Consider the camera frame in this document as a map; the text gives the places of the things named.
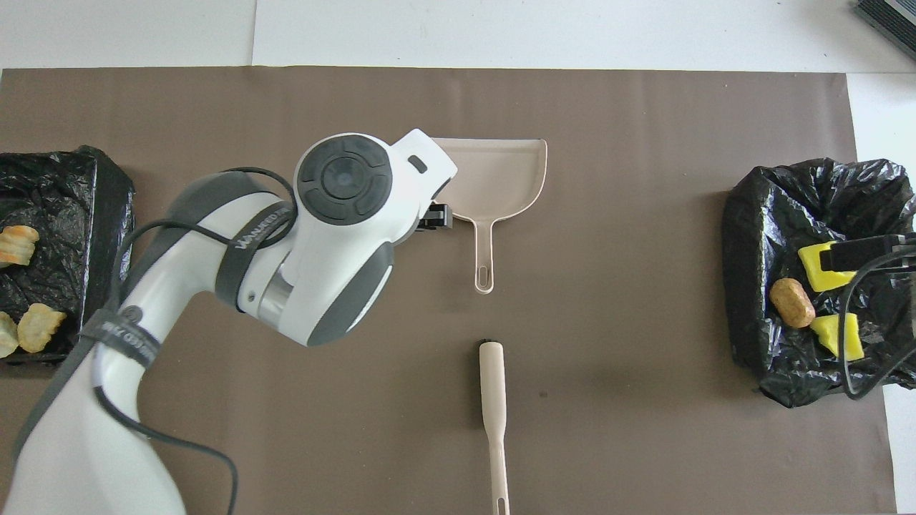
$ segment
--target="brown tabletop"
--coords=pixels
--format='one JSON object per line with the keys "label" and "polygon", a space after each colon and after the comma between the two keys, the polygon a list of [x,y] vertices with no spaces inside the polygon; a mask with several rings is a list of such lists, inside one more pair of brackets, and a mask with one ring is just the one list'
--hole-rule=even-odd
{"label": "brown tabletop", "polygon": [[[202,175],[290,178],[320,138],[415,126],[546,139],[543,194],[496,225],[492,294],[474,291],[469,225],[418,234],[331,345],[191,303],[140,410],[236,460],[237,513],[488,513],[482,338],[506,349],[517,514],[894,511],[880,392],[787,410],[752,391],[726,336],[725,192],[756,165],[855,160],[842,75],[42,70],[0,86],[0,150],[103,149],[133,178],[140,222]],[[46,383],[0,370],[5,449]],[[220,464],[157,449],[190,513],[224,511]],[[2,501],[9,453],[0,464]]]}

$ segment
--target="black trash bag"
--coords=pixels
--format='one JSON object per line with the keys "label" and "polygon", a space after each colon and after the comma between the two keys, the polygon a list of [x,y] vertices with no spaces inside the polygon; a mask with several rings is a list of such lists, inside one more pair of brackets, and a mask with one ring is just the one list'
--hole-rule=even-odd
{"label": "black trash bag", "polygon": [[0,227],[39,234],[27,266],[0,268],[0,311],[18,322],[41,302],[67,315],[44,351],[18,348],[3,362],[55,364],[70,352],[108,296],[116,250],[134,225],[133,196],[133,182],[97,148],[0,154]]}
{"label": "black trash bag", "polygon": [[[906,171],[885,159],[756,167],[729,193],[722,247],[732,358],[751,368],[764,395],[793,408],[844,391],[838,359],[813,330],[783,323],[769,301],[773,282],[790,277],[804,286],[818,316],[838,313],[843,289],[815,293],[798,250],[913,232],[914,210]],[[871,377],[911,345],[910,288],[908,274],[873,274],[856,288],[849,311],[858,316],[865,357],[849,364],[854,382]],[[885,383],[916,388],[916,356]]]}

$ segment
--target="dustpan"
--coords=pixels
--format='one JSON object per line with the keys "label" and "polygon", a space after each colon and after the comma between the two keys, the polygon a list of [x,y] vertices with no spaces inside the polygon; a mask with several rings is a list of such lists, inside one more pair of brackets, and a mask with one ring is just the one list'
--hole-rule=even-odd
{"label": "dustpan", "polygon": [[493,225],[528,209],[547,177],[543,139],[434,138],[458,166],[436,197],[474,226],[474,287],[493,291]]}

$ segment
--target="potato chip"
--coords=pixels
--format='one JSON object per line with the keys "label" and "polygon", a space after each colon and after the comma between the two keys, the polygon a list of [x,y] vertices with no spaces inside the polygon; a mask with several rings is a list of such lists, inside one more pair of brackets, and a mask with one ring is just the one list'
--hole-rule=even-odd
{"label": "potato chip", "polygon": [[0,233],[0,268],[27,265],[35,253],[38,231],[28,225],[8,225]]}
{"label": "potato chip", "polygon": [[19,347],[16,323],[5,312],[0,312],[0,357],[7,357]]}
{"label": "potato chip", "polygon": [[38,302],[28,306],[28,311],[19,321],[19,345],[27,352],[41,352],[66,317],[65,313],[56,312]]}

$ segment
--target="sponge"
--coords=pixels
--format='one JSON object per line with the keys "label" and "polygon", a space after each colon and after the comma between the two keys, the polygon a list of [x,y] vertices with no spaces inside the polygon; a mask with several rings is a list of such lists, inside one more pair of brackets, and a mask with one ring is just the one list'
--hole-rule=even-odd
{"label": "sponge", "polygon": [[[819,316],[811,322],[811,328],[817,333],[821,345],[830,349],[834,356],[840,356],[839,328],[840,315]],[[846,314],[846,361],[855,361],[865,357],[862,341],[858,337],[858,317],[854,313]]]}
{"label": "sponge", "polygon": [[827,291],[834,288],[845,286],[853,277],[855,272],[834,272],[821,269],[821,252],[829,250],[835,242],[828,241],[817,245],[809,245],[799,249],[799,258],[804,265],[804,271],[808,275],[808,282],[814,291]]}

